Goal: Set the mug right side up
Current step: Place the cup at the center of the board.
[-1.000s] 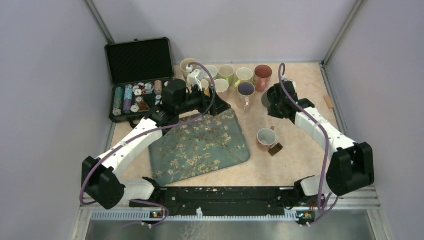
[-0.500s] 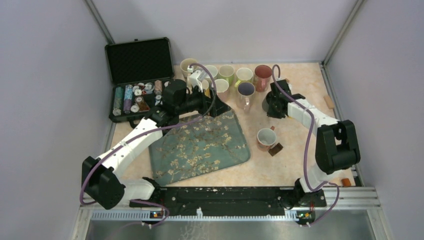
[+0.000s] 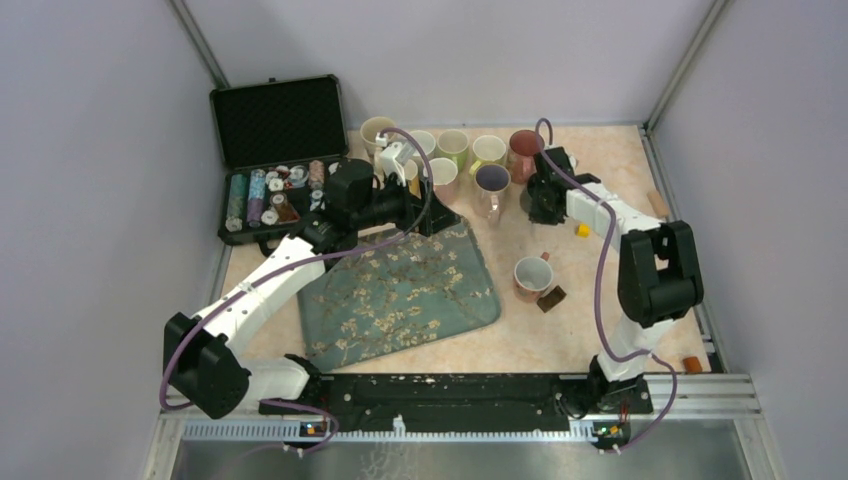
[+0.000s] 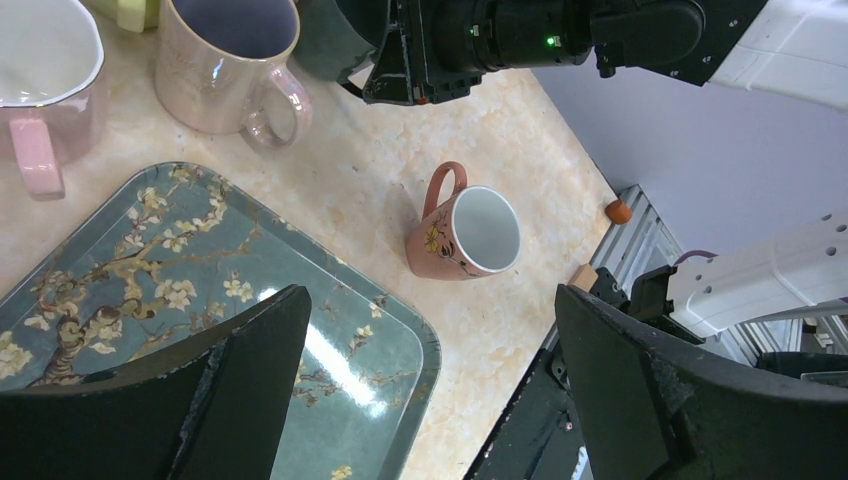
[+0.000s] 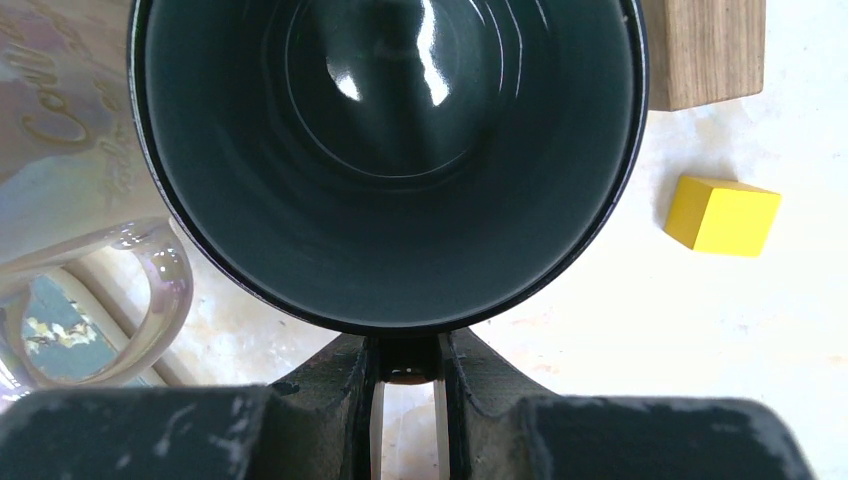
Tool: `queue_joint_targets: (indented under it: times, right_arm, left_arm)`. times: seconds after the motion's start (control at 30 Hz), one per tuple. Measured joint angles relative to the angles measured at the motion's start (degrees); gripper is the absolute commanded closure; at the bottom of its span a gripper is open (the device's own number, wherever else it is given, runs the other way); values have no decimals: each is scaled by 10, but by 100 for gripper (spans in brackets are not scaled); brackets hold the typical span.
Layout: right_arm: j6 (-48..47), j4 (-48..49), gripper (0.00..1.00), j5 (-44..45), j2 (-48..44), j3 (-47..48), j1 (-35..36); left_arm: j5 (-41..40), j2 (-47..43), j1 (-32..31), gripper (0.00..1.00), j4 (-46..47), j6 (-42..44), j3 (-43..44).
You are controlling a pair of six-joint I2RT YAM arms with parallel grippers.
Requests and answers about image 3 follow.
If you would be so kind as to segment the pink upside-down mug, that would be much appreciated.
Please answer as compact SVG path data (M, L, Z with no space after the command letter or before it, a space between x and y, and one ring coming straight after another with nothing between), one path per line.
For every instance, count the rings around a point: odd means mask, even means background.
M429 161L433 174L432 186L440 202L450 206L459 192L459 169L457 164L448 158L434 158Z

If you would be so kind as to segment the red-bottomed glass mug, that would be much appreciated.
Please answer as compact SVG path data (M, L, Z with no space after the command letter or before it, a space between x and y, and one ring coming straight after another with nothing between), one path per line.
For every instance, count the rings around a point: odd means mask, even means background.
M509 139L507 167L512 182L524 185L536 172L534 156L544 146L543 138L532 130L519 130Z

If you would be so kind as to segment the black upside-down mug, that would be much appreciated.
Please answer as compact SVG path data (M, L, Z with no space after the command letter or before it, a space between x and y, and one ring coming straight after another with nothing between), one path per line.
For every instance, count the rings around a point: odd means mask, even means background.
M483 164L473 177L472 208L490 227L497 227L511 183L509 171L499 164Z

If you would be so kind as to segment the lime green faceted mug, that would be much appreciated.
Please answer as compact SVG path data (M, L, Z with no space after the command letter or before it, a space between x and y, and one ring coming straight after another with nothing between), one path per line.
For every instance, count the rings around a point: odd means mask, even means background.
M480 167L489 164L503 165L507 151L506 143L495 135L482 135L476 138L471 145L473 160L468 173L474 175Z

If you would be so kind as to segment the light green mug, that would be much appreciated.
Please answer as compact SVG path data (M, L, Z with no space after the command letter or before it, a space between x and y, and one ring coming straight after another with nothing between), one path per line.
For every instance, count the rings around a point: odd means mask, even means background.
M448 129L438 135L436 149L441 157L452 160L462 172L469 156L470 144L470 138L466 132Z

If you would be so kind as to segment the white and blue mug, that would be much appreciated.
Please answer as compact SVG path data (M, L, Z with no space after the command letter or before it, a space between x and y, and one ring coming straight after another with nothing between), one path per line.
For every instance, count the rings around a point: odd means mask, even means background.
M430 132L424 130L413 130L410 131L410 134L422 147L427 158L433 159L435 157L436 138Z

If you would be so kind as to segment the terracotta upside-down mug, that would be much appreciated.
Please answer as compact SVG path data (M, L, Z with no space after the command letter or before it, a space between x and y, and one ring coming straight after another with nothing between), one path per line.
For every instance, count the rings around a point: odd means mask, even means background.
M549 263L550 253L527 256L513 268L513 286L517 298L523 302L536 302L552 285L554 270Z

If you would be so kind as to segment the cream patterned mug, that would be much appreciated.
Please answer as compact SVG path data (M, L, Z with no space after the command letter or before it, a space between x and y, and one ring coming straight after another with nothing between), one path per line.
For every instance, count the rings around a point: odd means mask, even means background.
M367 119L360 127L360 137L363 141L367 158L372 160L379 147L376 142L378 134L388 127L396 127L396 123L389 117L376 116Z

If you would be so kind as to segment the yellow upside-down mug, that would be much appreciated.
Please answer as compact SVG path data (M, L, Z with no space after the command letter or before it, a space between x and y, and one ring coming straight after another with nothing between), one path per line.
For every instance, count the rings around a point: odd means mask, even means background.
M408 160L404 165L404 177L407 190L416 198L421 198L419 184L419 167L414 160Z

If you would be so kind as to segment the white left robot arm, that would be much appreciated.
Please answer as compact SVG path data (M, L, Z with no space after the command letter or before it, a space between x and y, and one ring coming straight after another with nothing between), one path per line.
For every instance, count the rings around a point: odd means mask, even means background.
M393 224L388 247L415 232L431 236L459 217L436 196L430 162L418 175L420 193L408 188L404 166L384 161L385 183L373 187L373 168L362 160L343 163L324 186L322 205L303 216L271 255L241 284L192 316L176 313L165 324L159 402L177 410L168 391L184 397L212 419L230 414L246 397L252 373L239 356L259 329L292 297L317 280L329 262L360 256L362 230Z

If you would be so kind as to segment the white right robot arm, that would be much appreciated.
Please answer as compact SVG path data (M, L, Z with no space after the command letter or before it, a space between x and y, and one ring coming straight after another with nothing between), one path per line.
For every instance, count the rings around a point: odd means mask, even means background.
M590 363L586 385L589 404L612 412L634 390L659 340L703 300L694 233L684 221L642 213L591 174L575 174L561 147L535 154L534 163L530 220L546 225L577 220L602 236L603 255L618 253L622 317L611 335L599 335L602 350Z

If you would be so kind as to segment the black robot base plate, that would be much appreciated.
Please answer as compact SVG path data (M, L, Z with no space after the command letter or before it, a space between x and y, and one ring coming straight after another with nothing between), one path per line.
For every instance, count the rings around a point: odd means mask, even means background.
M587 415L650 414L647 384L590 388L583 374L334 374L311 380L297 404L332 414L342 432L564 431Z

